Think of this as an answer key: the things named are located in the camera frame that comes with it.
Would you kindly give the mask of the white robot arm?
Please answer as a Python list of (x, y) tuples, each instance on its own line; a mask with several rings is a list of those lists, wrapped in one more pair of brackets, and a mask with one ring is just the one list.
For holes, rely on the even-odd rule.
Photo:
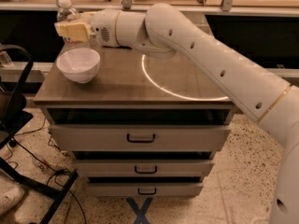
[(299, 224), (299, 88), (196, 27), (175, 7), (144, 13), (116, 9), (72, 15), (57, 34), (156, 58), (187, 56), (233, 103), (284, 147), (269, 224)]

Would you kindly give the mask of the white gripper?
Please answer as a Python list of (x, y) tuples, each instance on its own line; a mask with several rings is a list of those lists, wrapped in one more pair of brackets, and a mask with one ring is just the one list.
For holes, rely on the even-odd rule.
[(87, 42), (94, 35), (96, 40), (106, 47), (118, 47), (119, 43), (116, 37), (116, 23), (120, 12), (114, 9), (104, 9), (98, 12), (81, 12), (78, 15), (80, 20), (90, 20), (91, 25), (83, 22), (61, 21), (54, 24), (59, 36), (70, 38), (74, 41)]

